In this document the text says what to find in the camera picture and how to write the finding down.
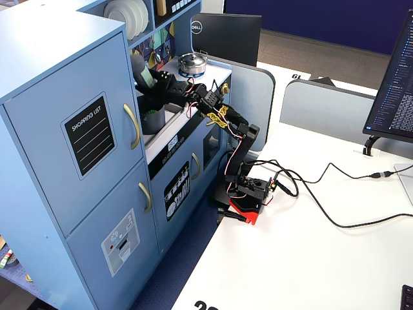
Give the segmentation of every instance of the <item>cabinet door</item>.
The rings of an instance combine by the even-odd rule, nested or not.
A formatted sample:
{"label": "cabinet door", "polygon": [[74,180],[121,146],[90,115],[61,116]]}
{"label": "cabinet door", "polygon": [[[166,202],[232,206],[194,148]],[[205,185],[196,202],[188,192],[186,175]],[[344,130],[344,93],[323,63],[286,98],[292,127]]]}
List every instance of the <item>cabinet door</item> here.
{"label": "cabinet door", "polygon": [[144,164],[132,171],[68,238],[99,310],[128,309],[159,252]]}
{"label": "cabinet door", "polygon": [[5,105],[65,236],[143,157],[126,55],[118,34]]}
{"label": "cabinet door", "polygon": [[201,198],[192,194],[202,178],[201,127],[191,133],[165,166],[152,179],[154,212],[159,251],[162,252],[182,229],[197,201]]}

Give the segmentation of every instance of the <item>white plate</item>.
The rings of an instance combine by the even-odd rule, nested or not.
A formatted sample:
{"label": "white plate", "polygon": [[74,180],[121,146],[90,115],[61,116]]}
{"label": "white plate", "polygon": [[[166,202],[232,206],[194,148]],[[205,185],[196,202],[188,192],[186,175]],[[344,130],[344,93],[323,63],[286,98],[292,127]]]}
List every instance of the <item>white plate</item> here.
{"label": "white plate", "polygon": [[136,4],[134,0],[121,0],[121,1],[124,1],[126,5],[128,5],[134,13],[135,22],[136,22],[135,36],[138,36],[141,33],[141,29],[142,29],[143,17],[142,17],[141,9],[138,7],[138,5]]}
{"label": "white plate", "polygon": [[106,5],[105,18],[126,23],[126,37],[132,40],[136,33],[136,18],[132,8],[122,0],[113,0]]}
{"label": "white plate", "polygon": [[139,9],[141,10],[141,14],[142,14],[142,29],[140,32],[144,32],[145,29],[148,26],[149,23],[149,13],[148,13],[148,8],[146,7],[145,3],[143,2],[143,0],[133,0],[139,7]]}

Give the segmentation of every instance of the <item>gold cabinet handle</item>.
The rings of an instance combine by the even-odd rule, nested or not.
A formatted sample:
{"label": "gold cabinet handle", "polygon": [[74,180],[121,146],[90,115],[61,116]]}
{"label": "gold cabinet handle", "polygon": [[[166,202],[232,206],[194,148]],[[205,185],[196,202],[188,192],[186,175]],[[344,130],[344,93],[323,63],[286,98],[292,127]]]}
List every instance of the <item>gold cabinet handle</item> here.
{"label": "gold cabinet handle", "polygon": [[141,141],[141,131],[139,130],[139,124],[137,123],[135,114],[126,103],[123,104],[123,110],[125,110],[125,112],[129,115],[136,129],[136,139],[130,144],[130,148],[133,150],[137,147],[139,141]]}
{"label": "gold cabinet handle", "polygon": [[148,207],[145,208],[144,212],[149,213],[149,211],[152,209],[152,198],[150,197],[148,190],[142,183],[139,183],[139,187],[146,195],[146,198],[148,198]]}
{"label": "gold cabinet handle", "polygon": [[195,153],[192,153],[192,157],[195,159],[196,164],[197,164],[197,166],[198,166],[198,171],[196,172],[196,175],[192,177],[192,179],[194,180],[194,179],[196,179],[196,178],[199,176],[199,174],[201,173],[201,164],[199,163],[199,159],[198,159],[198,157],[195,155]]}

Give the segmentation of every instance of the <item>cable connector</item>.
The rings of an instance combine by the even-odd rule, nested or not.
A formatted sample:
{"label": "cable connector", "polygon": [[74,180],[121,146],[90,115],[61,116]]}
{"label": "cable connector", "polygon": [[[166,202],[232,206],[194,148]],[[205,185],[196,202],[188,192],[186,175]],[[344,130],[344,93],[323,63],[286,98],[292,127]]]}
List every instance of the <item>cable connector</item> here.
{"label": "cable connector", "polygon": [[380,179],[380,178],[388,178],[389,176],[392,176],[394,172],[390,171],[385,171],[385,172],[376,172],[371,174],[369,177],[373,179]]}
{"label": "cable connector", "polygon": [[292,191],[290,191],[286,186],[284,186],[283,184],[281,184],[279,181],[276,180],[275,182],[276,186],[278,186],[284,193],[286,193],[289,196],[294,197],[294,194],[292,193]]}

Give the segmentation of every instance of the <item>chalkboard label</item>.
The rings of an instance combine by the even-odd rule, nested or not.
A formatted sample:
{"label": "chalkboard label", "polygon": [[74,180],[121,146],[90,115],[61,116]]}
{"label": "chalkboard label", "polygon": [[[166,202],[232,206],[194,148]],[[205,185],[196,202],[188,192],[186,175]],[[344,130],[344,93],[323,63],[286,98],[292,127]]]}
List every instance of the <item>chalkboard label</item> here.
{"label": "chalkboard label", "polygon": [[82,176],[115,147],[103,96],[65,123],[65,129]]}
{"label": "chalkboard label", "polygon": [[189,177],[189,161],[187,161],[183,167],[179,170],[178,174],[174,176],[172,181],[166,186],[165,206],[166,206],[166,219],[168,222],[178,210],[179,206],[188,197],[190,190],[190,177]]}

